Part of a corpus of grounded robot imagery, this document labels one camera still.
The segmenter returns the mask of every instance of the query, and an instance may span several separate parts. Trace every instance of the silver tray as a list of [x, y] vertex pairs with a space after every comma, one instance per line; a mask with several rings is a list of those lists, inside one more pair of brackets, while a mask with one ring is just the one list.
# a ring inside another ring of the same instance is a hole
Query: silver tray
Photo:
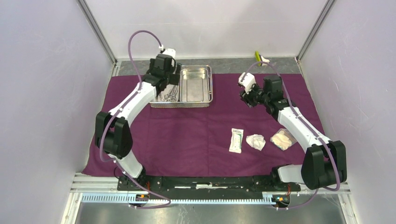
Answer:
[[213, 100], [212, 69], [209, 65], [182, 66], [178, 89], [171, 92], [168, 85], [160, 95], [150, 102], [154, 108], [208, 107]]

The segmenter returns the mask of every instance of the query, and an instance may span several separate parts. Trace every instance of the purple tablecloth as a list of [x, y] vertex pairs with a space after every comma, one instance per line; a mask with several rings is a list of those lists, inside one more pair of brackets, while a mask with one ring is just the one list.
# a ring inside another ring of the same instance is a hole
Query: purple tablecloth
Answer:
[[[213, 75], [214, 100], [207, 108], [160, 109], [147, 105], [142, 110], [131, 125], [132, 150], [148, 175], [267, 175], [274, 166], [302, 164], [304, 152], [299, 144], [282, 151], [269, 141], [282, 126], [266, 113], [264, 106], [248, 108], [240, 100], [239, 75]], [[257, 83], [262, 85], [264, 76], [255, 75]], [[323, 131], [303, 77], [286, 74], [282, 78], [302, 114]], [[102, 110], [115, 107], [137, 82], [137, 76], [113, 77]], [[228, 151], [231, 128], [244, 130], [241, 154]], [[246, 136], [252, 134], [261, 134], [267, 141], [262, 151], [246, 143]], [[114, 163], [100, 160], [99, 149], [92, 142], [83, 173], [113, 176], [114, 168]]]

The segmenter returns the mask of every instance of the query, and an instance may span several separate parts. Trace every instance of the purple cable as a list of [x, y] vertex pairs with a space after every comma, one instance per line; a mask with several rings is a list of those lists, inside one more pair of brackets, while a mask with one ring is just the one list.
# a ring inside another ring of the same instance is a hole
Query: purple cable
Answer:
[[[131, 60], [131, 63], [132, 63], [132, 65], [134, 66], [134, 68], [135, 68], [135, 70], [136, 70], [136, 73], [137, 73], [137, 76], [138, 76], [138, 78], [139, 78], [139, 88], [138, 88], [137, 91], [135, 91], [135, 92], [132, 94], [132, 96], [131, 96], [130, 98], [128, 98], [128, 99], [125, 101], [125, 103], [123, 103], [123, 104], [121, 105], [120, 108], [124, 108], [124, 107], [125, 107], [125, 106], [126, 106], [126, 105], [127, 105], [127, 104], [128, 104], [139, 92], [140, 92], [140, 90], [141, 90], [141, 85], [142, 85], [142, 84], [141, 84], [141, 76], [140, 76], [139, 70], [137, 69], [137, 66], [136, 66], [136, 64], [135, 64], [135, 62], [134, 62], [134, 60], [133, 60], [133, 58], [132, 58], [132, 54], [131, 54], [131, 42], [132, 42], [133, 37], [135, 37], [138, 33], [148, 33], [148, 34], [151, 34], [151, 35], [158, 41], [158, 44], [159, 44], [160, 46], [162, 46], [161, 41], [158, 39], [158, 37], [157, 37], [155, 34], [151, 33], [150, 31], [147, 31], [147, 30], [139, 30], [139, 31], [134, 32], [134, 34], [131, 35], [131, 37], [129, 38], [129, 42], [128, 42], [128, 54], [129, 54], [129, 59]], [[105, 129], [104, 129], [104, 131], [103, 131], [102, 138], [100, 139], [99, 157], [100, 157], [100, 160], [102, 160], [103, 162], [113, 161], [112, 158], [107, 159], [107, 160], [106, 160], [105, 158], [103, 158], [103, 144], [104, 144], [104, 142], [105, 142], [106, 133], [107, 133], [107, 131], [109, 130], [111, 123], [114, 121], [114, 119], [117, 117], [117, 115], [118, 115], [119, 113], [120, 113], [120, 110], [118, 109], [118, 110], [114, 113], [114, 115], [110, 118], [109, 122], [107, 123], [107, 125], [106, 125], [106, 127], [105, 127]], [[131, 175], [129, 175], [129, 173], [127, 173], [127, 172], [121, 167], [121, 165], [120, 165], [119, 163], [116, 163], [116, 164], [117, 164], [117, 166], [121, 169], [121, 171], [122, 171], [125, 175], [127, 175], [127, 177], [128, 177], [129, 179], [131, 179], [132, 182], [133, 182], [134, 184], [136, 184], [140, 189], [142, 189], [142, 190], [144, 190], [144, 191], [147, 191], [148, 193], [153, 194], [153, 195], [155, 195], [155, 196], [157, 196], [157, 197], [160, 197], [160, 198], [163, 198], [163, 199], [169, 201], [169, 202], [166, 203], [166, 204], [161, 204], [161, 205], [156, 205], [156, 206], [151, 206], [151, 207], [138, 207], [139, 209], [157, 209], [157, 208], [163, 208], [163, 207], [166, 207], [166, 206], [170, 205], [170, 199], [168, 199], [168, 198], [166, 198], [166, 197], [164, 197], [164, 196], [162, 196], [162, 195], [159, 195], [159, 194], [157, 194], [157, 193], [155, 193], [155, 192], [152, 192], [152, 191], [150, 191], [150, 190], [144, 188], [144, 187], [141, 186], [134, 178], [132, 178]]]
[[167, 207], [168, 205], [170, 205], [170, 199], [169, 199], [169, 198], [167, 198], [167, 197], [165, 197], [165, 196], [162, 196], [162, 195], [159, 195], [159, 194], [157, 194], [157, 193], [155, 193], [155, 192], [153, 192], [153, 191], [151, 191], [151, 190], [149, 190], [149, 189], [144, 188], [144, 187], [141, 186], [134, 178], [132, 178], [131, 175], [129, 175], [129, 173], [127, 173], [127, 172], [121, 167], [121, 165], [120, 165], [119, 163], [116, 162], [116, 164], [117, 164], [118, 168], [120, 168], [120, 170], [122, 171], [122, 173], [125, 174], [130, 180], [132, 180], [132, 182], [133, 182], [136, 186], [138, 186], [140, 189], [142, 189], [142, 190], [144, 190], [144, 191], [147, 191], [149, 194], [155, 195], [155, 196], [157, 196], [157, 197], [160, 197], [160, 198], [162, 198], [162, 199], [168, 201], [168, 203], [166, 203], [166, 204], [160, 204], [160, 205], [155, 205], [155, 206], [150, 206], [150, 207], [135, 207], [136, 209], [159, 209], [159, 208], [164, 208], [164, 207]]
[[[255, 63], [253, 63], [253, 64], [247, 69], [247, 71], [246, 71], [245, 74], [243, 75], [241, 81], [243, 81], [243, 80], [245, 79], [245, 76], [246, 76], [246, 75], [248, 74], [248, 72], [252, 69], [252, 67], [255, 66], [255, 65], [257, 65], [257, 64], [259, 64], [259, 63], [263, 63], [263, 64], [268, 65], [269, 67], [271, 67], [271, 68], [275, 71], [275, 73], [276, 73], [279, 77], [281, 76], [281, 75], [279, 74], [278, 70], [276, 70], [276, 68], [275, 68], [273, 65], [271, 65], [270, 63], [268, 63], [268, 62], [255, 62]], [[294, 109], [293, 105], [291, 104], [290, 96], [289, 96], [289, 93], [287, 92], [287, 89], [286, 89], [286, 86], [285, 86], [285, 83], [284, 83], [284, 82], [282, 82], [282, 86], [283, 86], [283, 89], [284, 89], [284, 91], [285, 91], [285, 93], [286, 93], [286, 98], [287, 98], [287, 100], [289, 101], [289, 106], [290, 106], [291, 110], [293, 111], [294, 115], [295, 115], [296, 117], [298, 117], [298, 119], [310, 130], [310, 132], [311, 132], [311, 133], [323, 144], [323, 146], [325, 147], [325, 150], [326, 150], [327, 154], [329, 155], [329, 159], [330, 159], [330, 162], [331, 162], [332, 167], [333, 167], [333, 170], [334, 170], [334, 174], [335, 174], [335, 179], [336, 179], [337, 185], [336, 185], [335, 188], [329, 188], [329, 187], [324, 187], [324, 188], [327, 189], [327, 190], [330, 190], [330, 191], [337, 191], [337, 190], [339, 190], [339, 188], [340, 188], [340, 180], [339, 180], [339, 174], [338, 174], [338, 170], [337, 170], [337, 165], [335, 164], [334, 158], [333, 158], [333, 156], [332, 156], [332, 153], [331, 153], [329, 147], [326, 145], [325, 141], [324, 141], [322, 138], [319, 137], [318, 133], [316, 133], [315, 130], [313, 130], [313, 128], [312, 128], [302, 117], [300, 117], [300, 116], [298, 115], [296, 109]], [[305, 205], [305, 204], [308, 204], [309, 202], [312, 201], [312, 199], [315, 197], [315, 195], [316, 195], [317, 193], [318, 193], [318, 189], [316, 189], [315, 193], [312, 195], [312, 197], [311, 197], [307, 202], [305, 202], [305, 203], [303, 203], [303, 204], [300, 204], [300, 205], [296, 205], [296, 206], [290, 207], [290, 208], [288, 208], [288, 209], [299, 208], [299, 207], [301, 207], [301, 206], [303, 206], [303, 205]]]

